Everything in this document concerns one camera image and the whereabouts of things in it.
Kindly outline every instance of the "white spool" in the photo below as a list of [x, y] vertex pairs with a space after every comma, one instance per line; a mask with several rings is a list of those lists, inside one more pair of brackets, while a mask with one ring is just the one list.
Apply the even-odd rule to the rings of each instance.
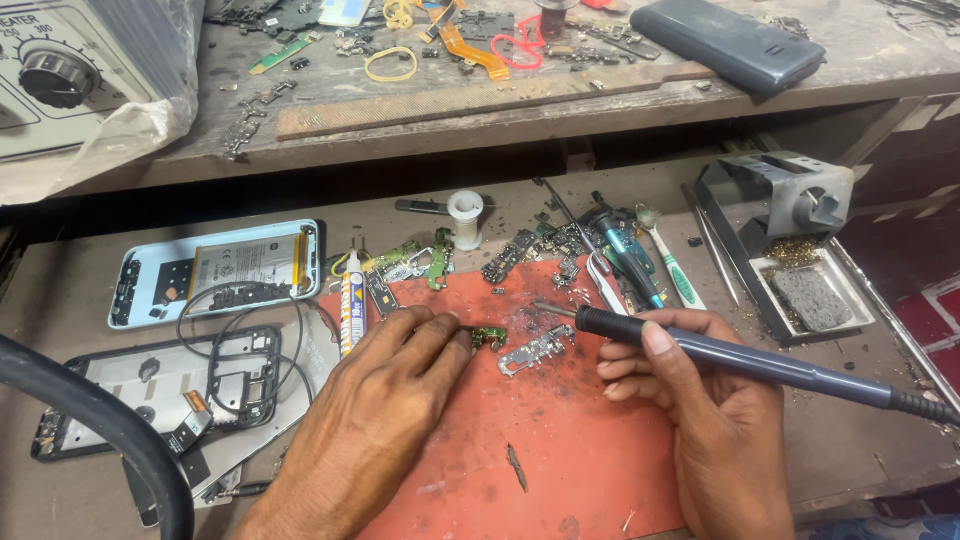
[[483, 211], [483, 198], [475, 191], [457, 191], [446, 202], [446, 211], [456, 221], [453, 226], [454, 247], [463, 251], [480, 247], [483, 233], [477, 230], [477, 217]]

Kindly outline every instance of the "orange flex cable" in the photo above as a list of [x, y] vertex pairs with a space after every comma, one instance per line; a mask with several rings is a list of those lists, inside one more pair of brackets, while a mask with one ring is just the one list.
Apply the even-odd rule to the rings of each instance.
[[[467, 6], [467, 3], [463, 0], [453, 1], [459, 8], [465, 8]], [[417, 1], [417, 5], [421, 8], [423, 7], [420, 0]], [[426, 12], [430, 15], [431, 21], [436, 21], [437, 18], [444, 13], [444, 8], [428, 8]], [[440, 37], [444, 40], [446, 50], [450, 51], [450, 53], [466, 60], [475, 61], [486, 67], [491, 81], [510, 80], [510, 71], [507, 70], [507, 64], [490, 53], [485, 53], [480, 49], [467, 45], [464, 37], [460, 35], [460, 31], [453, 25], [453, 22], [447, 22], [440, 27]]]

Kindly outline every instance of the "hand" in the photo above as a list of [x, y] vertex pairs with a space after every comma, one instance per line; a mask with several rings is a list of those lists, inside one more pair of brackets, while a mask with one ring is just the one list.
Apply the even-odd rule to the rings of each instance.
[[375, 325], [307, 410], [234, 540], [342, 540], [396, 494], [470, 361], [455, 315], [403, 307]]
[[619, 402], [653, 400], [674, 423], [680, 506], [699, 540], [794, 538], [786, 493], [783, 389], [724, 369], [698, 372], [657, 323], [743, 344], [712, 311], [666, 307], [645, 311], [642, 350], [600, 348], [604, 394]]

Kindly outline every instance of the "knob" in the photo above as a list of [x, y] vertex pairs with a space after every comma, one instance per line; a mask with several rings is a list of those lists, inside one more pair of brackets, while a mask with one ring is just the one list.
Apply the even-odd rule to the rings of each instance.
[[39, 49], [27, 54], [20, 85], [40, 103], [73, 109], [94, 87], [96, 70], [86, 61], [60, 51]]

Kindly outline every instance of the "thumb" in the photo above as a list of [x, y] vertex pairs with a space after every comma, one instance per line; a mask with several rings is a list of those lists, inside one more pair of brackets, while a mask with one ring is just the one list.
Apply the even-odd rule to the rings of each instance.
[[693, 360], [666, 330], [653, 321], [643, 323], [643, 351], [663, 389], [673, 398], [681, 422], [703, 419], [716, 405], [710, 400]]

